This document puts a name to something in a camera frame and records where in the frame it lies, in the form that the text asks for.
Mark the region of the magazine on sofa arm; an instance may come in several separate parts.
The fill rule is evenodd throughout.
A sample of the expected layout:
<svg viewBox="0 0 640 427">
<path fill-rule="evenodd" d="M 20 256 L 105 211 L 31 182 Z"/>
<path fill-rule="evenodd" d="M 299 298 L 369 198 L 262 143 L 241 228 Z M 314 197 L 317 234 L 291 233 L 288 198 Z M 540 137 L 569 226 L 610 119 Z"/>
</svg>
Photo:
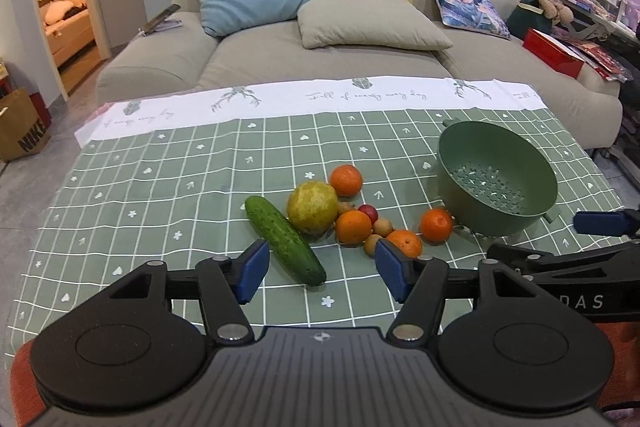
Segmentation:
<svg viewBox="0 0 640 427">
<path fill-rule="evenodd" d="M 160 12 L 160 14 L 155 15 L 142 27 L 139 27 L 137 29 L 137 36 L 151 35 L 153 32 L 157 31 L 157 29 L 160 28 L 163 23 L 166 23 L 169 20 L 169 17 L 171 17 L 171 15 L 174 15 L 175 12 L 178 11 L 178 9 L 180 9 L 180 5 L 178 4 L 173 3 L 169 5 L 168 8 L 164 9 L 162 12 Z"/>
</svg>

